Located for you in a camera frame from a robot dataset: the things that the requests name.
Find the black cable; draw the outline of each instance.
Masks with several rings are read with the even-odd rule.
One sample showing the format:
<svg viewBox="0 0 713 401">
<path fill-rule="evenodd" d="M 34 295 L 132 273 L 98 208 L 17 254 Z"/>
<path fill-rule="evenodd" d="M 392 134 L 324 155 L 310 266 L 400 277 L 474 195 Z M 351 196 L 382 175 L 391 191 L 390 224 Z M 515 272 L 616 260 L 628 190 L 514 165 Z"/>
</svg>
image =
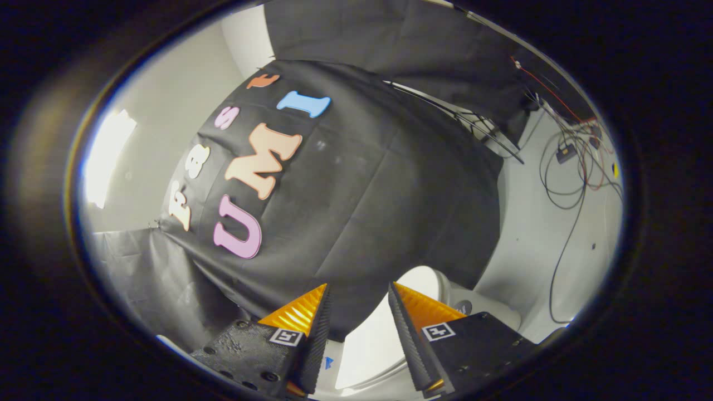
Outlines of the black cable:
<svg viewBox="0 0 713 401">
<path fill-rule="evenodd" d="M 566 324 L 571 322 L 572 320 L 557 320 L 555 319 L 555 314 L 552 312 L 552 290 L 555 287 L 555 277 L 557 277 L 557 269 L 560 267 L 560 262 L 562 261 L 562 257 L 565 255 L 565 250 L 567 249 L 567 245 L 570 243 L 570 239 L 572 238 L 572 233 L 575 232 L 575 227 L 577 227 L 577 222 L 579 221 L 579 216 L 582 214 L 582 208 L 584 206 L 584 197 L 585 193 L 587 192 L 587 186 L 584 185 L 582 186 L 582 197 L 581 197 L 581 202 L 580 202 L 580 208 L 577 210 L 577 217 L 575 217 L 575 222 L 572 224 L 572 229 L 570 230 L 570 235 L 567 236 L 567 240 L 565 241 L 565 246 L 562 247 L 562 252 L 560 252 L 560 257 L 557 259 L 557 264 L 555 265 L 555 271 L 552 272 L 552 280 L 550 281 L 550 318 L 552 319 L 553 322 L 557 324 Z"/>
<path fill-rule="evenodd" d="M 417 98 L 421 99 L 422 101 L 425 101 L 425 102 L 431 104 L 432 106 L 435 106 L 435 107 L 437 107 L 437 108 L 440 108 L 442 111 L 445 111 L 445 112 L 447 112 L 447 113 L 449 113 L 449 114 L 453 114 L 453 117 L 454 117 L 454 118 L 456 118 L 456 119 L 459 118 L 459 119 L 461 119 L 461 121 L 466 122 L 466 123 L 469 124 L 470 126 L 474 127 L 475 129 L 479 130 L 480 132 L 484 133 L 487 137 L 489 137 L 490 139 L 492 139 L 493 141 L 495 141 L 495 143 L 497 143 L 498 145 L 500 145 L 501 148 L 505 149 L 508 153 L 510 153 L 512 156 L 514 156 L 516 159 L 518 159 L 518 161 L 519 161 L 520 163 L 525 164 L 525 161 L 523 161 L 523 159 L 520 158 L 520 156 L 517 156 L 517 155 L 516 155 L 513 151 L 511 151 L 507 146 L 503 145 L 503 143 L 501 143 L 495 136 L 492 136 L 490 133 L 486 132 L 486 131 L 483 130 L 481 127 L 478 127 L 473 121 L 468 120 L 467 118 L 461 116 L 459 113 L 457 113 L 457 112 L 455 112 L 455 111 L 449 109 L 448 107 L 443 106 L 442 104 L 439 104 L 439 103 L 437 103 L 437 102 L 435 102 L 435 101 L 432 101 L 431 99 L 429 99 L 429 98 L 427 98 L 427 97 L 421 96 L 421 95 L 419 95 L 419 94 L 417 94 L 417 93 L 414 93 L 414 92 L 411 92 L 411 91 L 408 91 L 408 90 L 406 90 L 406 89 L 404 89 L 404 88 L 401 88 L 401 87 L 399 87 L 399 86 L 395 86 L 395 85 L 394 85 L 394 82 L 390 82 L 389 85 L 390 85 L 392 88 L 394 88 L 394 89 L 396 89 L 396 90 L 398 90 L 398 91 L 400 91 L 400 92 L 408 93 L 409 95 L 414 96 L 414 97 L 417 97 Z"/>
<path fill-rule="evenodd" d="M 540 121 L 542 121 L 542 117 L 544 117 L 544 116 L 545 116 L 544 113 L 540 114 L 540 118 L 538 118 L 538 120 L 537 120 L 537 122 L 535 123 L 535 126 L 533 127 L 533 129 L 530 130 L 530 135 L 528 135 L 528 138 L 525 139 L 525 143 L 520 147 L 520 150 L 518 150 L 517 152 L 515 152 L 515 154 L 520 153 L 520 152 L 525 148 L 525 146 L 528 145 L 528 142 L 530 142 L 530 138 L 533 137 L 533 133 L 535 132 L 535 129 L 537 129 L 537 126 L 540 125 Z"/>
</svg>

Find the black cloth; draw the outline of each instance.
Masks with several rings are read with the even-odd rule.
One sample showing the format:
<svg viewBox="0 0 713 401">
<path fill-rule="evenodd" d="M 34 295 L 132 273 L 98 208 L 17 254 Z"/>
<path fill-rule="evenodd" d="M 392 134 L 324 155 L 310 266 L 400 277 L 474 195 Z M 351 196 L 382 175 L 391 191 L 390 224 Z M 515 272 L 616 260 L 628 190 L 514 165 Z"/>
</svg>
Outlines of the black cloth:
<svg viewBox="0 0 713 401">
<path fill-rule="evenodd" d="M 155 228 L 96 233 L 94 270 L 131 318 L 187 352 L 247 316 L 203 275 L 185 251 Z"/>
<path fill-rule="evenodd" d="M 492 119 L 517 143 L 508 122 L 521 111 L 525 86 L 563 117 L 566 108 L 519 71 L 523 63 L 582 119 L 586 102 L 547 63 L 463 12 L 423 0 L 273 0 L 265 20 L 275 56 L 358 66 Z"/>
<path fill-rule="evenodd" d="M 279 74 L 264 88 L 230 94 L 187 147 L 171 181 L 180 182 L 191 208 L 190 230 L 168 215 L 160 229 L 241 307 L 258 317 L 321 285 L 331 283 L 332 331 L 342 339 L 376 307 L 390 280 L 427 264 L 472 287 L 499 236 L 497 177 L 502 160 L 452 117 L 401 93 L 359 68 L 308 61 L 273 61 L 255 76 Z M 319 117 L 293 108 L 277 110 L 290 91 L 332 102 Z M 216 116 L 240 108 L 221 131 Z M 266 200 L 236 179 L 225 180 L 235 157 L 255 154 L 248 136 L 260 123 L 303 137 L 281 161 Z M 210 147 L 197 178 L 184 163 L 196 144 Z M 247 229 L 221 218 L 230 201 L 254 216 L 262 245 L 252 259 L 213 243 L 216 222 L 244 240 Z"/>
</svg>

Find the white object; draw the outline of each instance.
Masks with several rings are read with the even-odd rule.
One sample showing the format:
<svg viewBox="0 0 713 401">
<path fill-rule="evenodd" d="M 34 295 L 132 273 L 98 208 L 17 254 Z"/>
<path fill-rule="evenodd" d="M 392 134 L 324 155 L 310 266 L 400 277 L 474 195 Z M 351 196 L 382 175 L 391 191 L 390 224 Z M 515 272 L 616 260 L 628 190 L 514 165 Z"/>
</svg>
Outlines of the white object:
<svg viewBox="0 0 713 401">
<path fill-rule="evenodd" d="M 486 311 L 514 330 L 520 325 L 520 316 L 506 305 L 451 283 L 428 266 L 413 268 L 396 282 L 447 305 L 468 300 L 471 314 Z M 333 362 L 325 370 L 323 361 L 314 400 L 424 399 L 411 380 L 386 296 L 343 344 L 328 341 L 324 355 Z"/>
</svg>

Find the white wall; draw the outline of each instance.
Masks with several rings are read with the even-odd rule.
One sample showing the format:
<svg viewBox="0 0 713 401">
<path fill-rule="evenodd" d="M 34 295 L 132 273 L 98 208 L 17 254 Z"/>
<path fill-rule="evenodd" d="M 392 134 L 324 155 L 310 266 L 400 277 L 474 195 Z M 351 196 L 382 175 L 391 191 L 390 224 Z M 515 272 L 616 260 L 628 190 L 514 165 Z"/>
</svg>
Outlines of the white wall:
<svg viewBox="0 0 713 401">
<path fill-rule="evenodd" d="M 158 217 L 188 141 L 245 80 L 216 22 L 155 56 L 110 107 L 137 126 L 111 176 L 104 209 L 86 206 L 93 231 L 146 228 Z"/>
</svg>

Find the screw hole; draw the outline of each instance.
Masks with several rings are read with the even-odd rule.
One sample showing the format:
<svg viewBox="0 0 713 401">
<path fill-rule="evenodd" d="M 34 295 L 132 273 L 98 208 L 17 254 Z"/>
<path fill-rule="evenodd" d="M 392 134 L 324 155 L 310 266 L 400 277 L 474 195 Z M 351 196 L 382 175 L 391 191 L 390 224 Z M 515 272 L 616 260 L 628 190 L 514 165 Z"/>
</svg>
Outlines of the screw hole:
<svg viewBox="0 0 713 401">
<path fill-rule="evenodd" d="M 242 382 L 241 384 L 251 390 L 257 390 L 257 386 L 252 384 L 251 382 Z"/>
<path fill-rule="evenodd" d="M 276 382 L 279 380 L 279 376 L 274 374 L 273 372 L 263 372 L 260 377 L 262 379 L 267 380 L 268 382 Z"/>
</svg>

